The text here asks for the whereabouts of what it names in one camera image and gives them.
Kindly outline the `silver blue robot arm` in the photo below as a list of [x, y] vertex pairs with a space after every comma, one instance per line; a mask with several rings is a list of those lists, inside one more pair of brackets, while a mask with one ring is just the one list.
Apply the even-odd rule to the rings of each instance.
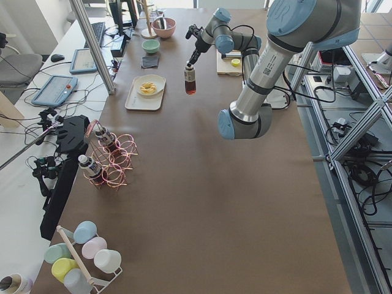
[[205, 27], [189, 26], [195, 50], [186, 69], [214, 45], [222, 54], [241, 52], [244, 86], [239, 97], [218, 115], [220, 135], [227, 140], [253, 139], [271, 125], [272, 108], [265, 102], [292, 56], [311, 42], [318, 50], [354, 43], [359, 34], [360, 1], [274, 1], [266, 16], [266, 46], [259, 36], [230, 29], [229, 11], [218, 8]]

